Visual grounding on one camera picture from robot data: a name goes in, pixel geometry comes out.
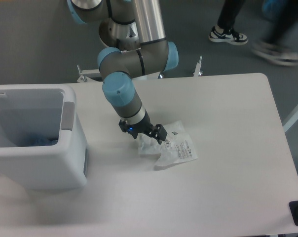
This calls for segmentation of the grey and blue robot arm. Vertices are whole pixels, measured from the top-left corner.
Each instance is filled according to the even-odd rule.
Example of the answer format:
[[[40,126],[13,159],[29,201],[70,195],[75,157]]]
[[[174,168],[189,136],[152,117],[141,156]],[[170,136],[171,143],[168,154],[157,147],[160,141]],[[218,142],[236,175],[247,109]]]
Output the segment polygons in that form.
[[[119,127],[133,138],[142,133],[158,143],[167,131],[153,125],[139,98],[133,78],[177,67],[176,45],[166,39],[157,0],[69,0],[73,19],[80,24],[102,20],[108,38],[97,57],[102,90],[120,117]]]

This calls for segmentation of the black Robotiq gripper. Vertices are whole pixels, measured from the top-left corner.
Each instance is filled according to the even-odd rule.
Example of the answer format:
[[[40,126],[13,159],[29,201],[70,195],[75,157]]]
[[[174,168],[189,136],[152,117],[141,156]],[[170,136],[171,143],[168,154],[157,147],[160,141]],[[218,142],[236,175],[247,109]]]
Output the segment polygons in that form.
[[[137,138],[139,133],[142,133],[155,139],[161,145],[167,138],[167,131],[164,126],[161,124],[152,125],[147,112],[142,120],[136,124],[127,124],[125,121],[120,120],[118,125],[122,132],[129,133],[134,139]]]

